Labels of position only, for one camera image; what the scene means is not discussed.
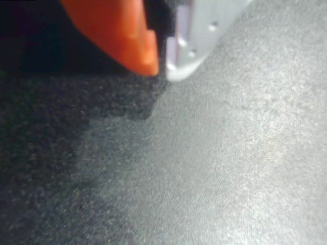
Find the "gray carpet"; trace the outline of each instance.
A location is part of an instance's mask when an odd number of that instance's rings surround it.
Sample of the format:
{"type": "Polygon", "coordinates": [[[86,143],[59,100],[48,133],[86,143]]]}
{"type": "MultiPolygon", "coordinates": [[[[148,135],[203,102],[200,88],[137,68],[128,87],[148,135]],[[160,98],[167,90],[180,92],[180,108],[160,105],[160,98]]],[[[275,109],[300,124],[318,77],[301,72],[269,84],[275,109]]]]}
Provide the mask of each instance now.
{"type": "Polygon", "coordinates": [[[326,13],[254,0],[181,83],[12,81],[1,244],[326,244],[326,13]]]}

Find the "white object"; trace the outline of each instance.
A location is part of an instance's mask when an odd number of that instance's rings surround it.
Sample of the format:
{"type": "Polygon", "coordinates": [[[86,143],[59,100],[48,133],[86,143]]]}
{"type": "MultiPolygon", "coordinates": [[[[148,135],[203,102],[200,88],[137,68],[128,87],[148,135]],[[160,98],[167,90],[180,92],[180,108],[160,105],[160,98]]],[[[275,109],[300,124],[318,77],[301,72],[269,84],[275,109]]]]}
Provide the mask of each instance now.
{"type": "Polygon", "coordinates": [[[251,1],[185,0],[178,6],[175,37],[167,39],[167,79],[191,75],[251,1]]]}

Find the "orange object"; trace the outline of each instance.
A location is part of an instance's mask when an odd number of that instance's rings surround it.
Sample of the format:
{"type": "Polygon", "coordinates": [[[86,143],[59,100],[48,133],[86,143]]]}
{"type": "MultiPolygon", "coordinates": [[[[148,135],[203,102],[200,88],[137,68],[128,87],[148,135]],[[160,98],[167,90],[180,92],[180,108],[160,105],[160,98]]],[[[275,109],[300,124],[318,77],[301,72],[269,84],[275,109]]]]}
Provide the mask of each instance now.
{"type": "Polygon", "coordinates": [[[61,0],[75,27],[106,54],[140,75],[156,75],[156,35],[143,0],[61,0]]]}

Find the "screw hole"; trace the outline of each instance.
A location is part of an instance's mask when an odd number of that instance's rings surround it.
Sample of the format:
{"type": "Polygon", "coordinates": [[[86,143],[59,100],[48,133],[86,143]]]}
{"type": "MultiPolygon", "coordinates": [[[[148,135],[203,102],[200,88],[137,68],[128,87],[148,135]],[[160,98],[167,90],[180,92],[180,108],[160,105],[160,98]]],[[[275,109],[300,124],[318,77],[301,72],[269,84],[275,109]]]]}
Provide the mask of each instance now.
{"type": "Polygon", "coordinates": [[[190,57],[195,57],[195,55],[196,55],[196,49],[192,49],[191,51],[189,51],[189,56],[190,57]]]}
{"type": "Polygon", "coordinates": [[[214,32],[218,28],[218,22],[214,21],[209,25],[209,31],[214,32]]]}

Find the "dark background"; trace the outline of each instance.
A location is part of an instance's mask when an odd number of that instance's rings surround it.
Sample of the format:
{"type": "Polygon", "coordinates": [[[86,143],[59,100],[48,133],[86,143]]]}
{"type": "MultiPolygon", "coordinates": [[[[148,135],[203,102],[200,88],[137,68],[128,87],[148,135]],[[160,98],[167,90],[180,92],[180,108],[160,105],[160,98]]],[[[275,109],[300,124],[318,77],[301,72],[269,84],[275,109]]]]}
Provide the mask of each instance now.
{"type": "Polygon", "coordinates": [[[152,78],[55,1],[0,2],[0,244],[325,244],[327,3],[253,1],[170,84],[181,2],[145,1],[152,78]]]}

